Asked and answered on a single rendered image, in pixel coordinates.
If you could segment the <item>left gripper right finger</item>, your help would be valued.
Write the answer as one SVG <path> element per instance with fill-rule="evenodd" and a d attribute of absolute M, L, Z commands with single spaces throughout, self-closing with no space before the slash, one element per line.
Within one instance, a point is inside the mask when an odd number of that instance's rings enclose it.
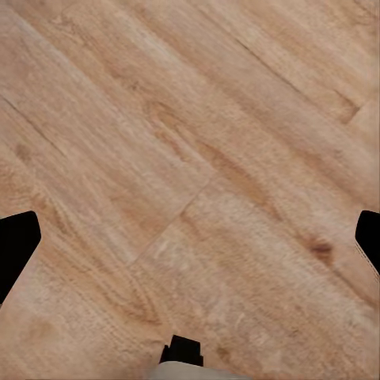
<path fill-rule="evenodd" d="M 356 227 L 355 239 L 380 274 L 380 214 L 362 211 Z"/>

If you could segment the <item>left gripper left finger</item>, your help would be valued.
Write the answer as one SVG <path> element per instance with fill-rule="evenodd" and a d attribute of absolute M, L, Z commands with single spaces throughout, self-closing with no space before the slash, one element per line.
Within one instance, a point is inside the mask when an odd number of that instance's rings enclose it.
<path fill-rule="evenodd" d="M 0 305 L 40 243 L 35 211 L 0 219 Z"/>

